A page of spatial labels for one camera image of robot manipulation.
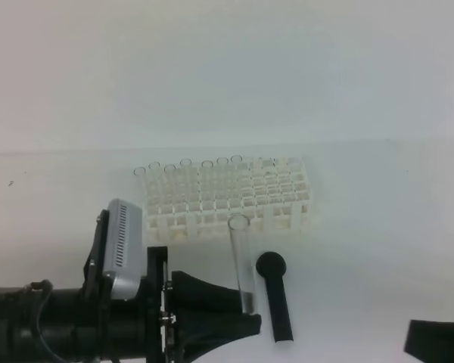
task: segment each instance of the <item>black object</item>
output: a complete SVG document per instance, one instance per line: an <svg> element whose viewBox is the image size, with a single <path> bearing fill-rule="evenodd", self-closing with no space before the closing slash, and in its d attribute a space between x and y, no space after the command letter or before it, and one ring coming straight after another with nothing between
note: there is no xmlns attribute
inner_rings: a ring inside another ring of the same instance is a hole
<svg viewBox="0 0 454 363"><path fill-rule="evenodd" d="M294 340L282 281L282 276L286 272L286 261L276 252L266 252L257 260L256 269L266 280L274 341Z"/></svg>
<svg viewBox="0 0 454 363"><path fill-rule="evenodd" d="M136 298L111 300L112 280L102 276L107 223L103 211L81 289L52 290L48 281L0 288L0 363L190 363L260 332L260 316L242 314L237 290L181 271L168 281L166 247L148 248L148 273Z"/></svg>
<svg viewBox="0 0 454 363"><path fill-rule="evenodd" d="M424 363L454 363L454 323L410 321L405 352Z"/></svg>

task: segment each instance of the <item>vent slots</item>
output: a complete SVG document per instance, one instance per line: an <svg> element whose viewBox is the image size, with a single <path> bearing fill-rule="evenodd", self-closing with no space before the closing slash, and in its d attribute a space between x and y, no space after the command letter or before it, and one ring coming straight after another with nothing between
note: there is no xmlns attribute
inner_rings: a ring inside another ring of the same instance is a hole
<svg viewBox="0 0 454 363"><path fill-rule="evenodd" d="M116 266L123 267L126 254L126 206L120 206L120 229L116 245Z"/></svg>

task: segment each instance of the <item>test tube rack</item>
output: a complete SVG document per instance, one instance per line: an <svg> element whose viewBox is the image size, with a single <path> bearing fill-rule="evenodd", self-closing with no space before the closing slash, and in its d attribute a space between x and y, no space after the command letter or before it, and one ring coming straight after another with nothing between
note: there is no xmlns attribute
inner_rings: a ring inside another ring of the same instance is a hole
<svg viewBox="0 0 454 363"><path fill-rule="evenodd" d="M250 219L254 232L307 226L311 189L300 158L183 159L165 166L153 162L134 174L144 195L148 245L225 237L236 213Z"/></svg>

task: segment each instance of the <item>glass test tube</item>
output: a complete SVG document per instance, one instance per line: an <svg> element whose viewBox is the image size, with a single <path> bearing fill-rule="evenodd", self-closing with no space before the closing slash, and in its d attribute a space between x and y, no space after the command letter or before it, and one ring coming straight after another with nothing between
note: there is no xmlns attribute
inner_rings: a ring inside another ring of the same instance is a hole
<svg viewBox="0 0 454 363"><path fill-rule="evenodd" d="M228 224L238 289L241 294L242 312L255 314L257 312L256 283L247 237L250 220L242 214L235 214L229 219Z"/></svg>

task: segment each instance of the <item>wire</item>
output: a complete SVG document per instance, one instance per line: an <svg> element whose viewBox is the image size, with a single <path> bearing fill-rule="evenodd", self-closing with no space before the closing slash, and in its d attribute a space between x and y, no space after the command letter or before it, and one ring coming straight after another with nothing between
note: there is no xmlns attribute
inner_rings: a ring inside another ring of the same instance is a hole
<svg viewBox="0 0 454 363"><path fill-rule="evenodd" d="M52 349L48 346L42 333L40 332L40 316L48 298L51 296L54 285L52 285L49 280L32 282L30 285L34 290L42 290L40 297L36 300L36 303L33 306L32 315L30 316L30 330L32 332L33 341L36 344L37 349L50 358L54 363L69 363L52 352Z"/></svg>

